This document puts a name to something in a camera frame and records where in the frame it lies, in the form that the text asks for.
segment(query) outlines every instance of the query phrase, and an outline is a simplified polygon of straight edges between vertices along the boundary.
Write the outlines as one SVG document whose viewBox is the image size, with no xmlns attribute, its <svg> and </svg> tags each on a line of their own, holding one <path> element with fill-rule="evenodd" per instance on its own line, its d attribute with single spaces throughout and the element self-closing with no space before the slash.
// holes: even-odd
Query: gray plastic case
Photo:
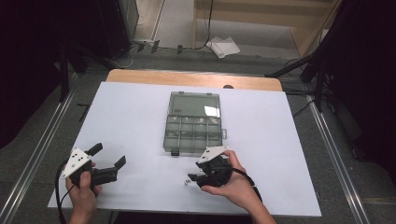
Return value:
<svg viewBox="0 0 396 224">
<path fill-rule="evenodd" d="M 173 156 L 203 153 L 222 146 L 218 94 L 173 91 L 169 101 L 163 148 Z"/>
</svg>

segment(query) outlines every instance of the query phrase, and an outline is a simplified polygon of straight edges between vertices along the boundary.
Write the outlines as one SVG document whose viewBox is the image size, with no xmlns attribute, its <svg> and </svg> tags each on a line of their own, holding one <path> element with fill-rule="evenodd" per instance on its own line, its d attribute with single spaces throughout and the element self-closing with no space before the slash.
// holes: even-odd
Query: gray carpet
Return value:
<svg viewBox="0 0 396 224">
<path fill-rule="evenodd" d="M 242 74 L 244 76 L 262 76 L 282 68 L 287 60 L 270 59 L 258 56 L 230 55 L 218 59 L 216 55 L 206 51 L 183 51 L 177 54 L 173 49 L 159 49 L 151 53 L 150 48 L 141 52 L 133 50 L 134 63 L 129 69 L 159 69 L 178 71 L 202 71 Z M 118 60 L 127 64 L 129 58 Z M 86 74 L 79 75 L 74 97 L 64 118 L 54 135 L 47 154 L 35 174 L 21 206 L 12 223 L 59 223 L 57 211 L 48 209 L 47 204 L 53 192 L 53 181 L 59 163 L 67 156 L 78 136 L 82 122 L 79 122 L 85 107 L 78 104 L 90 104 L 101 81 L 106 80 L 108 71 L 97 63 L 89 62 Z M 285 75 L 281 78 L 283 87 L 300 89 L 302 85 L 294 76 Z M 46 102 L 29 119 L 18 137 L 8 146 L 0 150 L 0 204 L 6 202 L 9 191 L 35 149 L 41 134 L 44 132 L 54 112 L 60 91 L 57 89 Z M 289 96 L 292 113 L 307 103 L 303 96 Z M 375 163 L 359 162 L 352 158 L 350 147 L 336 116 L 323 106 L 326 119 L 337 146 L 345 160 L 346 167 L 355 182 L 363 199 L 367 199 L 365 207 L 373 223 L 396 223 L 395 204 L 389 200 L 396 196 L 387 173 Z M 355 223 L 332 167 L 332 162 L 324 146 L 318 126 L 309 108 L 295 118 L 296 128 L 301 139 L 306 162 L 312 177 L 314 188 L 323 217 L 276 217 L 278 223 Z M 375 198 L 389 199 L 384 203 L 374 203 Z M 94 223 L 107 223 L 109 211 L 98 211 Z"/>
</svg>

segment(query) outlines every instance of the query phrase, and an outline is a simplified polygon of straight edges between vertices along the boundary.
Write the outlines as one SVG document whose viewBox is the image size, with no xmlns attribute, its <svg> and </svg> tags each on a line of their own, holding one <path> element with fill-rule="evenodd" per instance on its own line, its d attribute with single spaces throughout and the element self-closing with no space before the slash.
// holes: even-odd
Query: white mounting plate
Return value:
<svg viewBox="0 0 396 224">
<path fill-rule="evenodd" d="M 91 159 L 91 156 L 82 151 L 79 148 L 73 149 L 70 153 L 69 161 L 64 167 L 64 171 L 61 175 L 63 179 L 66 179 L 70 175 L 72 175 L 78 168 L 83 166 Z"/>
<path fill-rule="evenodd" d="M 207 147 L 202 156 L 198 159 L 198 163 L 204 163 L 213 160 L 215 157 L 227 150 L 228 147 Z"/>
</svg>

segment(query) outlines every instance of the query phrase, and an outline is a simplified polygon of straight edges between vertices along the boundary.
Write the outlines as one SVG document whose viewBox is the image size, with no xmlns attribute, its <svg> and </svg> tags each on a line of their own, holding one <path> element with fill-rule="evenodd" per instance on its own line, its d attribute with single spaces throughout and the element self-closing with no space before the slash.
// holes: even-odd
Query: white tabletop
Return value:
<svg viewBox="0 0 396 224">
<path fill-rule="evenodd" d="M 289 104 L 284 92 L 212 89 L 134 83 L 101 84 L 75 147 L 104 149 L 92 160 L 112 167 L 127 163 L 116 182 L 103 185 L 98 208 L 173 213 L 245 214 L 220 196 L 201 191 L 187 174 L 199 173 L 195 157 L 171 157 L 163 136 L 172 91 L 220 96 L 222 128 L 272 215 L 321 216 Z M 61 196 L 66 193 L 61 180 Z M 71 207 L 68 197 L 63 207 Z M 49 207 L 56 207 L 54 194 Z"/>
</svg>

